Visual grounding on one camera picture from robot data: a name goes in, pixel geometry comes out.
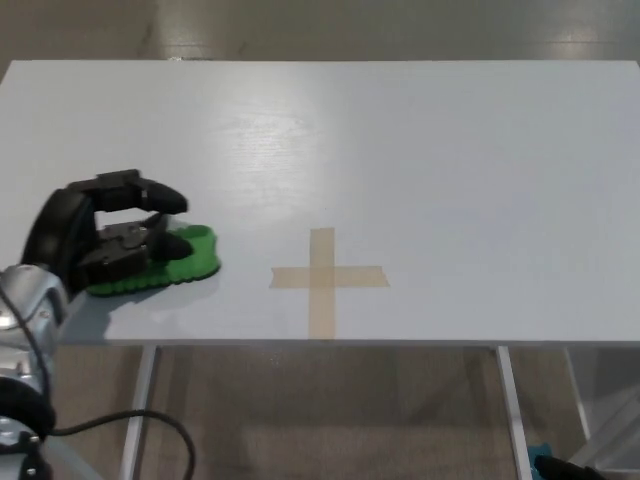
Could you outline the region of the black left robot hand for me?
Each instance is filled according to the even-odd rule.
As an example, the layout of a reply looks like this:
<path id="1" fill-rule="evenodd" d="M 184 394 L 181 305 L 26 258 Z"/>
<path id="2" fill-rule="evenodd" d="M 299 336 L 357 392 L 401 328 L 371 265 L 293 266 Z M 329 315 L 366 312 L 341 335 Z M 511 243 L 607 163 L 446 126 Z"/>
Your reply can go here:
<path id="1" fill-rule="evenodd" d="M 58 276 L 73 297 L 192 255 L 190 243 L 167 230 L 169 217 L 187 210 L 186 197 L 137 169 L 73 182 L 45 202 L 21 262 Z"/>

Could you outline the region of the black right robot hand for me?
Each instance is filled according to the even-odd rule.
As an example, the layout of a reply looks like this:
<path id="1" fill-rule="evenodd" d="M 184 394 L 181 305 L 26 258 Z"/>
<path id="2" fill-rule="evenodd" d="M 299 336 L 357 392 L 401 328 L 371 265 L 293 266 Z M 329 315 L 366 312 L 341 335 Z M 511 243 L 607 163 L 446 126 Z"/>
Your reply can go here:
<path id="1" fill-rule="evenodd" d="M 546 480 L 606 480 L 591 467 L 578 466 L 548 455 L 536 456 L 533 465 L 539 476 Z"/>

